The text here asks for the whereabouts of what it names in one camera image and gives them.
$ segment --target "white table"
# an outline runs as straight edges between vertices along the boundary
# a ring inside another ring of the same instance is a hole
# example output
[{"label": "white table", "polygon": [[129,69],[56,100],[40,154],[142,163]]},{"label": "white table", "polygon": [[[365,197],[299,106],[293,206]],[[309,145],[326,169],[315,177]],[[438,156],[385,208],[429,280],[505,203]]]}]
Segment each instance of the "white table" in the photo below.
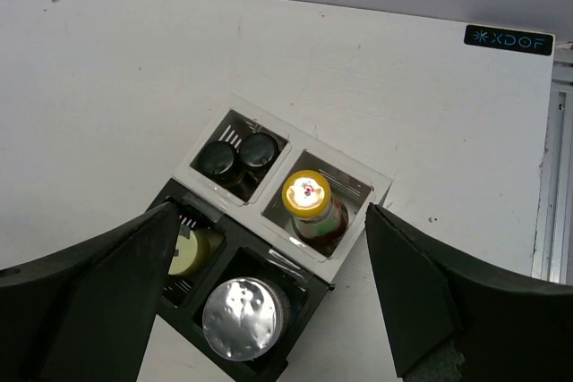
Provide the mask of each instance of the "white table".
[{"label": "white table", "polygon": [[[0,268],[140,214],[237,94],[394,179],[385,206],[531,272],[550,57],[279,0],[0,0]],[[365,240],[281,380],[394,380]],[[228,377],[158,318],[140,381]]]}]

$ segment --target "black label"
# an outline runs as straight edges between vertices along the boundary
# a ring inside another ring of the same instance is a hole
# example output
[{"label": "black label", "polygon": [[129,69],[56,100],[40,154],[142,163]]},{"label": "black label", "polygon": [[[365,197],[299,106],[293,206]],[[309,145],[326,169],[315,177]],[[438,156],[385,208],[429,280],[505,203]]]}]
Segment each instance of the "black label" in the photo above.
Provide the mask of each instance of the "black label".
[{"label": "black label", "polygon": [[466,27],[464,43],[475,47],[506,49],[538,55],[551,55],[553,51],[553,36],[551,35],[471,24]]}]

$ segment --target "glass jar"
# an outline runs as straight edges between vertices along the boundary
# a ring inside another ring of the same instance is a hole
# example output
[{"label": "glass jar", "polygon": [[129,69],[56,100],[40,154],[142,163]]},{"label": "glass jar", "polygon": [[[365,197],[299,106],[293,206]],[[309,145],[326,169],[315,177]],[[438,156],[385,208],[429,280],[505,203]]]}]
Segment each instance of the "glass jar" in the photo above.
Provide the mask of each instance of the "glass jar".
[{"label": "glass jar", "polygon": [[186,276],[198,272],[207,266],[211,255],[210,231],[207,229],[193,231],[187,225],[179,225],[179,236],[169,275]]},{"label": "glass jar", "polygon": [[219,285],[203,309],[205,340],[219,356],[250,361],[272,348],[287,329],[290,303],[275,284],[238,277]]},{"label": "glass jar", "polygon": [[221,140],[208,143],[197,158],[197,170],[236,197],[247,201],[256,188],[233,145]]},{"label": "glass jar", "polygon": [[348,228],[348,209],[332,194],[326,178],[313,170],[295,172],[283,186],[282,200],[296,235],[321,254],[332,255]]},{"label": "glass jar", "polygon": [[257,183],[262,182],[279,153],[277,140],[262,132],[249,135],[239,147],[239,157]]}]

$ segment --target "black tray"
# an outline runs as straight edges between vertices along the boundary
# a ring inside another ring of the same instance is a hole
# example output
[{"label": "black tray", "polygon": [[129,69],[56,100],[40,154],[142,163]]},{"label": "black tray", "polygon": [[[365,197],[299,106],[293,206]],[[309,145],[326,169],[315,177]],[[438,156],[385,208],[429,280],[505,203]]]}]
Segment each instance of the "black tray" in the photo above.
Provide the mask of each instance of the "black tray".
[{"label": "black tray", "polygon": [[[170,200],[181,221],[192,228],[212,228],[225,235],[207,267],[192,277],[170,276],[158,314],[236,381],[274,381],[287,367],[287,356],[332,285],[273,250],[259,236],[238,224],[175,180],[169,180],[150,208]],[[253,361],[233,362],[216,355],[201,328],[203,307],[223,282],[240,276],[259,276],[280,286],[291,301],[286,332],[267,353]]]}]

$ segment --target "jar label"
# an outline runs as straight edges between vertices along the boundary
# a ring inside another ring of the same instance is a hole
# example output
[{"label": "jar label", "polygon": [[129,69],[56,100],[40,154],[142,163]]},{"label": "jar label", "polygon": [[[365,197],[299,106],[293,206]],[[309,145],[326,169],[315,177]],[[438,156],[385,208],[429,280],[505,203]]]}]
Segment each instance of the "jar label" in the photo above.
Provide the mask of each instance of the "jar label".
[{"label": "jar label", "polygon": [[306,239],[320,237],[335,231],[340,227],[341,220],[342,208],[340,207],[340,202],[337,200],[334,200],[330,213],[321,221],[316,223],[305,223],[296,217],[293,218],[296,230],[298,230],[298,232]]}]

